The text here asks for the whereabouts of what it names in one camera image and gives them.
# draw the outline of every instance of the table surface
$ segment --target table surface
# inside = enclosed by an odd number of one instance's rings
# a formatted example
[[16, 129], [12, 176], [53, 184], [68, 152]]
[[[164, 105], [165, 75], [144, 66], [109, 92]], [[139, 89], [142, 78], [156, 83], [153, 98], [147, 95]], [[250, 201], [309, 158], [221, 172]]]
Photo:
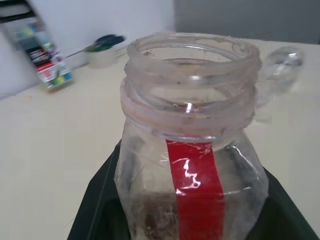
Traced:
[[[272, 119], [245, 130], [268, 169], [320, 235], [320, 46], [253, 40], [264, 58], [301, 48], [294, 88], [268, 106]], [[55, 93], [39, 85], [0, 101], [0, 239], [67, 239], [90, 179], [122, 136], [120, 83], [128, 57], [75, 70]]]

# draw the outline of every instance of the red tape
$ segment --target red tape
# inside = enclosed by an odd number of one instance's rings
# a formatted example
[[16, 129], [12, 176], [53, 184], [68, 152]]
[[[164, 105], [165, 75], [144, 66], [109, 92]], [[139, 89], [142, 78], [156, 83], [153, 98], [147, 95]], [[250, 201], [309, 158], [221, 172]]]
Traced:
[[222, 240], [225, 199], [211, 142], [166, 141], [176, 193], [179, 239]]

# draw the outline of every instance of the scratched glass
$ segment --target scratched glass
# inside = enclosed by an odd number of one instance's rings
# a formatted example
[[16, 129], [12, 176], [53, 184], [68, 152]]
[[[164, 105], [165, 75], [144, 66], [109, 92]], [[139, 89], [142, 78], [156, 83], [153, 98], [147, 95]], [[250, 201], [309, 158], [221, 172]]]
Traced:
[[[223, 233], [214, 239], [244, 240], [268, 196], [268, 179], [243, 131], [255, 111], [258, 49], [231, 37], [158, 33], [134, 41], [128, 54], [120, 90], [126, 122], [114, 180], [131, 238], [186, 240], [177, 201], [205, 206], [219, 197]], [[180, 151], [174, 155], [174, 149]], [[205, 165], [209, 155], [214, 166]], [[215, 175], [220, 196], [191, 197], [216, 188]]]

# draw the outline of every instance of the glass jar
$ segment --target glass jar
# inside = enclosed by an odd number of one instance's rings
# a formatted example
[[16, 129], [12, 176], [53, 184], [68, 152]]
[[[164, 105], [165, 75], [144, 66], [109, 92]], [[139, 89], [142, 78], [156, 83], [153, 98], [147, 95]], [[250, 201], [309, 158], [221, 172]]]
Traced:
[[128, 55], [115, 183], [131, 238], [244, 240], [268, 196], [243, 131], [259, 50], [232, 37], [157, 33]]

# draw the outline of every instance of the gray wall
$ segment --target gray wall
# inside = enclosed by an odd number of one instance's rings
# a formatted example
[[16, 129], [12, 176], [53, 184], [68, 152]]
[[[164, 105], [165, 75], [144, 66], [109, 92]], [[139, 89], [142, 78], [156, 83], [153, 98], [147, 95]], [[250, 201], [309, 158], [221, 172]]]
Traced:
[[178, 32], [318, 44], [320, 0], [174, 0]]

